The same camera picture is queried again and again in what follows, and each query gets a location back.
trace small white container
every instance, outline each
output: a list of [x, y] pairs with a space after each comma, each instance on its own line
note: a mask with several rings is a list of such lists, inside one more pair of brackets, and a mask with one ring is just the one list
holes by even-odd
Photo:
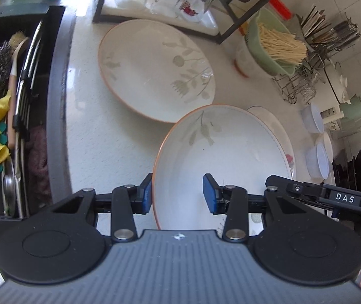
[[316, 144], [318, 143], [322, 143], [324, 145], [324, 148], [326, 149], [327, 157], [329, 158], [329, 162], [332, 163], [334, 160], [334, 152], [333, 152], [333, 144], [331, 144], [331, 139], [329, 134], [324, 132], [322, 135], [320, 135], [316, 140]]
[[329, 158], [323, 143], [318, 143], [306, 153], [306, 164], [313, 178], [326, 179], [329, 175]]
[[310, 103], [302, 110], [302, 119], [309, 133], [322, 134], [324, 132], [323, 119], [316, 104]]
[[243, 76], [247, 78], [272, 78], [272, 75], [266, 73], [255, 61], [254, 57], [247, 48], [247, 43], [245, 42], [244, 37], [241, 38], [240, 44], [237, 46], [237, 51], [235, 54], [235, 67]]

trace gray ribbed panel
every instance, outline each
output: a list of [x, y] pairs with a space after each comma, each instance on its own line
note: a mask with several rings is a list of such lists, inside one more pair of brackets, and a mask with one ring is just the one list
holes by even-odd
[[7, 281], [0, 304], [313, 304], [361, 303], [352, 282], [307, 288], [264, 271], [246, 247], [220, 240], [215, 231], [145, 231], [116, 244], [105, 261], [75, 281], [31, 287]]

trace white tray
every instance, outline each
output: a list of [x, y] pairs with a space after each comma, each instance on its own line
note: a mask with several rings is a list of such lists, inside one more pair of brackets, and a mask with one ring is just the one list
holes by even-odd
[[191, 23], [182, 17], [171, 18], [164, 15], [153, 14], [149, 7], [154, 0], [147, 0], [147, 5], [143, 10], [120, 9], [117, 7], [114, 0], [105, 0], [102, 15], [125, 16], [131, 18], [151, 19], [153, 21], [160, 21], [169, 25], [175, 25], [191, 29], [200, 33], [216, 36], [219, 33], [216, 21], [208, 10], [203, 19], [198, 23]]

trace brush bristles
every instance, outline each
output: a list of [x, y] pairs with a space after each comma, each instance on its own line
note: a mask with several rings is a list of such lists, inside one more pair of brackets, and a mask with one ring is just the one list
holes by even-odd
[[10, 53], [13, 54], [15, 52], [15, 50], [17, 49], [17, 47], [19, 46], [19, 44], [26, 38], [26, 36], [24, 35], [23, 32], [19, 31], [17, 33], [14, 33], [10, 40]]

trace white plate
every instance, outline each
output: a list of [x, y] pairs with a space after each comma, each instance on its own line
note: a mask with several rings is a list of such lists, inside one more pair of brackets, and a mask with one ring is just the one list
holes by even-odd
[[296, 164], [295, 164], [295, 154], [293, 153], [293, 147], [291, 140], [286, 133], [285, 128], [279, 122], [277, 117], [269, 112], [266, 108], [261, 106], [253, 106], [248, 109], [248, 112], [254, 114], [259, 120], [265, 123], [265, 126], [271, 130], [273, 135], [278, 140], [279, 144], [282, 146], [283, 152], [285, 152], [287, 162], [291, 167], [291, 173], [293, 179], [296, 176]]
[[[225, 215], [212, 215], [202, 192], [205, 173], [220, 186], [232, 184], [263, 195], [272, 174], [291, 178], [285, 154], [272, 132], [256, 116], [237, 107], [199, 108], [173, 126], [153, 170], [153, 208], [161, 229], [216, 229]], [[251, 214], [250, 235], [262, 229]]]
[[214, 99], [214, 75], [204, 53], [163, 23], [136, 19], [113, 27], [100, 42], [99, 66], [123, 103], [154, 120], [175, 123]]

